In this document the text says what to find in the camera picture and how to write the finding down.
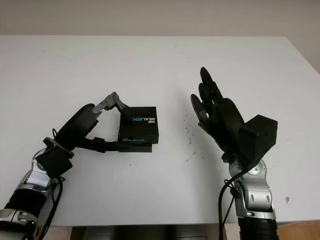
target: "black cylindrical joint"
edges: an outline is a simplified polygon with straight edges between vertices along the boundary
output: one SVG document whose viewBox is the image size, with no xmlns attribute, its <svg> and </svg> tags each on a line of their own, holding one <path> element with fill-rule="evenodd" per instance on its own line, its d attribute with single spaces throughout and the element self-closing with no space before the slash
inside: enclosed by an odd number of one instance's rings
<svg viewBox="0 0 320 240">
<path fill-rule="evenodd" d="M 17 209 L 38 217 L 47 198 L 41 192 L 32 189 L 18 189 L 11 196 L 5 209 Z"/>
<path fill-rule="evenodd" d="M 241 240 L 278 240 L 274 219 L 238 217 Z"/>
</svg>

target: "white tabletop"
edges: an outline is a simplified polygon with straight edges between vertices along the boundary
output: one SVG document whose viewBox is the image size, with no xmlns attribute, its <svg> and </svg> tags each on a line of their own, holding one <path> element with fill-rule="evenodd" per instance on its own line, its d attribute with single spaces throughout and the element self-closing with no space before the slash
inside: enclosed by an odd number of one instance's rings
<svg viewBox="0 0 320 240">
<path fill-rule="evenodd" d="M 320 76 L 283 37 L 0 36 L 0 208 L 52 128 L 116 91 L 129 106 L 157 107 L 159 144 L 75 149 L 52 225 L 216 223 L 229 173 L 191 105 L 202 66 L 245 121 L 278 121 L 264 157 L 277 220 L 320 219 Z M 88 137 L 116 140 L 119 112 L 98 120 Z"/>
</svg>

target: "cable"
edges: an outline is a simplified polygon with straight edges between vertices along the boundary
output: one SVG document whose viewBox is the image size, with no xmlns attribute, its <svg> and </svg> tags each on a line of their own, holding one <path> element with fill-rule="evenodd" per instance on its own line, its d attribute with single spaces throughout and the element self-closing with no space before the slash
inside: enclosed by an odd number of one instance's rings
<svg viewBox="0 0 320 240">
<path fill-rule="evenodd" d="M 233 185 L 233 183 L 231 183 L 230 185 L 229 185 L 228 187 L 230 188 L 230 192 L 231 192 L 231 194 L 232 194 L 232 189 L 234 189 L 235 186 Z M 232 204 L 234 203 L 234 200 L 235 200 L 235 196 L 232 195 L 232 200 L 231 200 L 231 202 L 230 202 L 230 205 L 229 205 L 229 207 L 228 207 L 228 210 L 226 211 L 226 214 L 225 214 L 225 216 L 224 216 L 224 220 L 223 220 L 223 222 L 222 222 L 222 225 L 223 225 L 223 226 L 224 226 L 225 223 L 226 223 L 227 217 L 228 217 L 229 212 L 230 212 L 230 210 L 231 210 Z"/>
<path fill-rule="evenodd" d="M 57 135 L 57 130 L 55 130 L 54 128 L 52 128 L 52 135 L 53 135 L 53 138 L 55 139 Z"/>
<path fill-rule="evenodd" d="M 52 187 L 52 192 L 51 192 L 51 197 L 52 197 L 52 201 L 53 201 L 53 206 L 52 206 L 52 209 L 49 213 L 49 216 L 47 218 L 47 220 L 45 221 L 45 224 L 43 226 L 43 229 L 42 229 L 42 232 L 39 236 L 39 239 L 38 240 L 43 240 L 45 235 L 47 234 L 48 230 L 49 230 L 49 227 L 51 225 L 51 222 L 54 218 L 54 215 L 55 215 L 55 212 L 57 210 L 57 207 L 58 207 L 58 203 L 59 203 L 59 200 L 61 198 L 61 195 L 62 195 L 62 191 L 63 191 L 63 181 L 66 180 L 64 177 L 62 176 L 59 176 L 59 177 L 56 177 L 54 178 L 53 180 L 57 180 L 58 183 L 56 182 L 53 182 L 51 184 L 51 187 Z M 55 196 L 54 196 L 54 193 L 55 193 L 55 189 L 56 187 L 59 185 L 59 192 L 58 192 L 58 195 L 55 199 Z"/>
<path fill-rule="evenodd" d="M 224 216 L 224 220 L 223 220 L 223 222 L 222 222 L 222 225 L 223 225 L 223 226 L 224 226 L 225 223 L 226 223 L 227 217 L 228 217 L 228 215 L 229 215 L 229 212 L 230 212 L 230 209 L 231 209 L 231 207 L 232 207 L 232 204 L 234 203 L 234 200 L 235 200 L 235 197 L 232 196 L 232 200 L 231 200 L 231 202 L 230 202 L 229 208 L 228 208 L 228 210 L 226 211 L 226 214 L 225 214 L 225 216 Z"/>
<path fill-rule="evenodd" d="M 219 194 L 219 199 L 218 199 L 219 240 L 224 239 L 224 234 L 223 234 L 224 223 L 223 223 L 223 219 L 222 219 L 222 197 L 224 196 L 224 192 L 233 181 L 235 181 L 237 178 L 241 177 L 243 174 L 245 174 L 247 172 L 248 172 L 247 170 L 243 170 L 243 171 L 239 172 L 238 174 L 236 174 L 235 176 L 230 178 L 228 181 L 226 181 L 225 184 L 223 185 L 223 187 L 221 188 L 221 191 Z"/>
</svg>

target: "silver metal joint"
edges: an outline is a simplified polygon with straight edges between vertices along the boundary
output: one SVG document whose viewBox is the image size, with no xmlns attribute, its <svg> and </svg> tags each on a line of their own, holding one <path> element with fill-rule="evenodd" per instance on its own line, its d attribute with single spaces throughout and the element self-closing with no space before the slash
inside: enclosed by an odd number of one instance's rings
<svg viewBox="0 0 320 240">
<path fill-rule="evenodd" d="M 241 172 L 237 160 L 230 163 L 229 172 L 232 177 Z M 239 194 L 239 197 L 235 198 L 238 217 L 276 219 L 266 176 L 267 166 L 260 160 L 255 167 L 234 181 L 234 187 Z"/>
<path fill-rule="evenodd" d="M 0 221 L 20 224 L 23 226 L 27 224 L 37 225 L 38 223 L 38 219 L 33 214 L 10 208 L 0 210 Z"/>
</svg>

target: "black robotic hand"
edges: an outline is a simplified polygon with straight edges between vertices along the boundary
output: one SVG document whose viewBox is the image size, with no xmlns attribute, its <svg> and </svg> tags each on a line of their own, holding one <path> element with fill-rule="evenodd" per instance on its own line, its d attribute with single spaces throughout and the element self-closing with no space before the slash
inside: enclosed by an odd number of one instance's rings
<svg viewBox="0 0 320 240">
<path fill-rule="evenodd" d="M 250 170 L 276 144 L 278 122 L 257 115 L 245 123 L 236 105 L 229 98 L 223 98 L 204 67 L 200 75 L 202 102 L 195 94 L 191 95 L 198 125 L 214 138 L 224 152 L 225 162 L 236 156 L 242 170 Z"/>
</svg>

